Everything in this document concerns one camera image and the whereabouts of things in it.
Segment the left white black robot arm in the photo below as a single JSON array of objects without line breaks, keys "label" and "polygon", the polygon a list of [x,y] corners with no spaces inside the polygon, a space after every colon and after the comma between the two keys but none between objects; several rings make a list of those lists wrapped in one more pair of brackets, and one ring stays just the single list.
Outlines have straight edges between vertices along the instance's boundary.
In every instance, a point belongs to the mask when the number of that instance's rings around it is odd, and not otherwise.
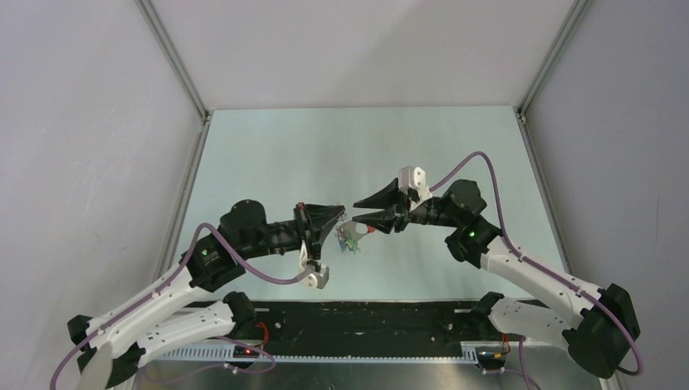
[{"label": "left white black robot arm", "polygon": [[289,220],[270,223],[255,200],[237,202],[219,225],[201,223],[182,259],[119,307],[77,315],[67,328],[80,389],[113,388],[155,358],[193,342],[255,332],[251,300],[230,292],[203,310],[179,315],[244,274],[275,285],[324,288],[329,269],[320,262],[324,241],[345,213],[342,205],[300,202]]}]

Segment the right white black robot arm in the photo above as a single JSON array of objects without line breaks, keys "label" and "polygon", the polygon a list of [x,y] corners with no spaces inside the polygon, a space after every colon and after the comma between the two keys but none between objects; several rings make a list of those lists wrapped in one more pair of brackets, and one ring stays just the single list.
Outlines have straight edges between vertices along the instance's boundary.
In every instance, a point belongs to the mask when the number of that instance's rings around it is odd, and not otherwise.
[{"label": "right white black robot arm", "polygon": [[529,256],[482,216],[486,206],[473,180],[454,181],[440,197],[403,189],[393,180],[354,203],[365,210],[354,221],[385,234],[409,224],[452,228],[444,242],[455,260],[498,275],[541,303],[487,293],[471,319],[478,337],[490,340],[502,332],[546,342],[602,379],[622,371],[622,360],[640,335],[631,295],[617,284],[602,288]]}]

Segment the red handled metal key holder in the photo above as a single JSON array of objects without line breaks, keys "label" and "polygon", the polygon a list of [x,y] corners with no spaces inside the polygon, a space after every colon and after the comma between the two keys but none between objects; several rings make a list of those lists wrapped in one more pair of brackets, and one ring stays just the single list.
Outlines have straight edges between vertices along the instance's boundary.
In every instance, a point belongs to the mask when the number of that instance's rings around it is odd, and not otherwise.
[{"label": "red handled metal key holder", "polygon": [[336,227],[337,237],[343,242],[358,242],[364,236],[367,236],[374,231],[375,229],[373,227],[369,227],[364,223],[358,223],[353,220],[344,221]]}]

